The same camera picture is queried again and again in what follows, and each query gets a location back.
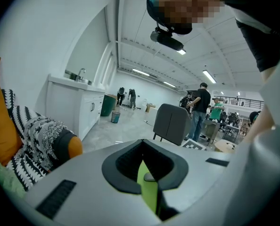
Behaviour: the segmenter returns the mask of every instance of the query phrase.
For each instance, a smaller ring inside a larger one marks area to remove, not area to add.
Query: concrete floor
[[[140,109],[131,110],[126,107],[116,107],[121,113],[119,122],[114,124],[111,122],[111,115],[108,117],[101,116],[100,123],[96,123],[83,139],[83,151],[91,152],[120,142],[127,142],[137,139],[152,139],[154,136],[153,127],[148,125],[148,113]],[[222,132],[218,132],[216,141],[223,136]],[[242,137],[237,138],[236,144],[239,144]],[[200,138],[199,143],[207,145],[206,139]],[[214,143],[206,147],[208,151],[214,151]]]

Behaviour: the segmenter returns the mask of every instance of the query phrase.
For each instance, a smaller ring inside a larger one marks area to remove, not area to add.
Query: countertop
[[[65,77],[53,76],[51,74],[49,74],[49,76],[48,76],[48,81],[51,81],[53,83],[67,85],[67,86],[78,88],[78,89],[83,89],[83,90],[103,92],[103,93],[106,92],[105,89],[97,88],[95,86],[88,85],[88,84],[81,83],[81,82],[76,82],[74,80],[71,80],[71,79],[68,79]]]

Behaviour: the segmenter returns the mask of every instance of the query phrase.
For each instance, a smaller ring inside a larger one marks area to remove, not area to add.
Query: blue trash can
[[[111,119],[111,122],[113,122],[113,123],[118,123],[118,121],[119,121],[119,116],[120,116],[120,113],[119,113],[119,112],[113,111],[113,112],[112,112],[112,119]]]

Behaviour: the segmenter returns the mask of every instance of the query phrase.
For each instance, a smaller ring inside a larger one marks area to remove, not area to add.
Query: fluorescent light
[[[204,75],[207,76],[208,79],[210,79],[210,81],[211,81],[213,84],[216,84],[216,81],[214,80],[214,78],[212,78],[212,76],[210,75],[210,73],[208,73],[207,70],[203,70],[203,73],[204,73]]]
[[[167,83],[166,81],[164,81],[163,83],[164,83],[164,84],[167,84],[167,85],[169,85],[169,86],[171,86],[171,87],[176,88],[174,85],[172,85],[172,84],[170,84],[170,83]]]
[[[140,70],[135,70],[135,69],[133,69],[133,71],[135,71],[135,72],[137,72],[137,73],[144,74],[144,75],[146,75],[146,76],[149,76],[149,74],[148,74],[148,73],[144,73],[144,72],[142,72],[142,71],[140,71]]]
[[[179,51],[177,51],[178,53],[182,54],[182,55],[185,55],[186,54],[186,50],[184,50],[183,48]]]

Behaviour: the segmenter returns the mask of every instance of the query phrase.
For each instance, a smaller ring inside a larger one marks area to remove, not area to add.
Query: dark hair
[[[250,122],[251,124],[253,123],[253,120],[256,116],[258,116],[259,113],[257,111],[253,111],[250,115],[249,115],[249,119],[250,119]]]
[[[200,87],[201,87],[201,86],[207,88],[207,84],[206,84],[205,82],[201,83],[201,84],[200,84]]]

